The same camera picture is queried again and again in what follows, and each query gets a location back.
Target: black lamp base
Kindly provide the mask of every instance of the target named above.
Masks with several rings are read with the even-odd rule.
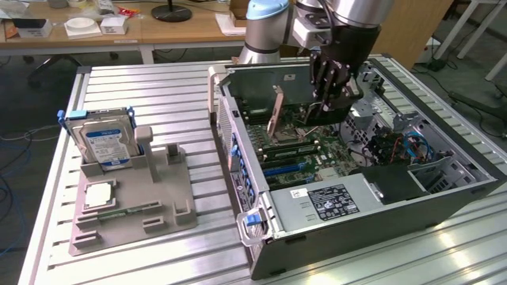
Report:
[[[192,11],[188,8],[173,5],[172,12],[168,10],[168,5],[161,5],[150,10],[150,15],[154,19],[164,22],[182,22],[192,18]]]

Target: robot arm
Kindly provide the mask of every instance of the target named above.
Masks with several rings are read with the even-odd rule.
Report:
[[[341,122],[362,96],[356,84],[393,0],[252,0],[238,62],[277,62],[281,44],[320,47],[310,55],[312,104],[306,125]]]

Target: metal slats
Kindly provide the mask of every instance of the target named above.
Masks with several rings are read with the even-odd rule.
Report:
[[[386,69],[427,102],[485,157],[503,163],[505,154],[477,130],[461,124],[452,110],[386,58]],[[205,111],[206,69],[226,62],[93,68],[82,107],[134,106],[136,121],[153,127],[152,147],[178,143],[186,152],[197,227],[81,256],[69,256],[68,240],[78,179],[80,153],[70,145],[62,156],[48,244],[37,284],[463,284],[507,280],[507,189],[471,203],[440,225],[317,262],[277,277],[252,281],[238,241],[225,181]],[[392,87],[385,93],[401,112],[413,107]]]

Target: cardboard box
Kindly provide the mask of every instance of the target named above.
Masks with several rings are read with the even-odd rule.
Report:
[[[246,10],[249,0],[230,0],[229,17],[234,27],[246,26]]]
[[[12,19],[20,37],[48,37],[53,25],[48,19]]]
[[[104,18],[100,23],[102,34],[125,34],[126,28],[128,25],[124,17]]]

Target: blue hard drive label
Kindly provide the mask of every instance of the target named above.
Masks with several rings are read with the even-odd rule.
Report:
[[[118,129],[88,132],[85,136],[96,161],[101,165],[116,168],[129,161],[126,146],[120,142]]]
[[[322,221],[358,213],[357,205],[342,184],[308,191],[308,196]]]

